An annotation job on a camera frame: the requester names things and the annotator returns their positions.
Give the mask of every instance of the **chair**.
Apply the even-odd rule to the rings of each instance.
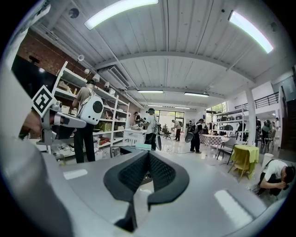
[[[233,148],[234,148],[235,145],[236,145],[236,140],[234,138],[230,138],[228,141],[222,142],[221,147],[219,148],[219,153],[218,153],[218,156],[217,156],[217,160],[218,160],[218,157],[219,157],[221,151],[222,151],[222,159],[224,158],[224,153],[225,152],[229,153],[230,156],[231,156],[231,154],[233,152]]]
[[[236,167],[238,169],[241,169],[241,175],[240,175],[240,179],[238,182],[241,181],[242,175],[245,173],[246,170],[249,170],[249,157],[246,156],[244,161],[240,161],[238,162],[237,160],[234,161],[233,165],[230,167],[230,170],[228,171],[228,173],[231,171],[231,169],[233,167]]]
[[[164,133],[165,138],[169,137],[170,139],[172,139],[171,136],[170,136],[171,132],[167,130],[167,125],[166,124],[162,127],[162,132]]]
[[[267,138],[268,147],[269,147],[269,143],[272,142],[272,150],[273,150],[273,146],[274,146],[274,137],[275,136],[276,136],[276,130],[275,129],[272,129],[271,134],[268,134],[268,138]]]

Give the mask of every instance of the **human hand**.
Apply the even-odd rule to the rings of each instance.
[[[284,181],[281,181],[280,183],[277,184],[277,188],[278,188],[278,189],[283,189],[283,188],[286,187],[286,185],[287,185],[287,184],[286,184]]]

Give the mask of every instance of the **white backpack device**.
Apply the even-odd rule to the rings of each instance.
[[[97,125],[103,113],[103,101],[99,96],[93,94],[90,88],[88,89],[91,94],[79,105],[77,117],[89,124]]]

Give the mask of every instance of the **railing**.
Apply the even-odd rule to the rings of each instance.
[[[270,94],[268,96],[262,97],[258,100],[254,100],[255,104],[255,109],[264,107],[264,106],[269,106],[272,104],[277,104],[278,103],[278,92],[275,92],[274,94]],[[242,105],[244,109],[249,109],[248,103],[245,103]]]

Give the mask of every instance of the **white ceiling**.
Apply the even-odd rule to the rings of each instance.
[[[94,69],[117,64],[131,85],[128,94],[143,105],[163,103],[197,110],[213,106],[246,84],[256,86],[257,77],[260,82],[271,80],[273,67],[293,53],[287,33],[258,0],[159,0],[156,5],[118,14],[91,31],[84,26],[88,18],[114,2],[52,0],[50,12],[33,29],[45,34],[48,27],[67,50],[83,54]],[[80,11],[76,19],[68,16],[73,7]],[[270,54],[228,21],[231,10],[267,36],[274,47]],[[271,22],[277,23],[276,32]],[[139,87],[170,91],[143,95],[136,92]],[[211,96],[184,96],[186,90],[206,91]]]

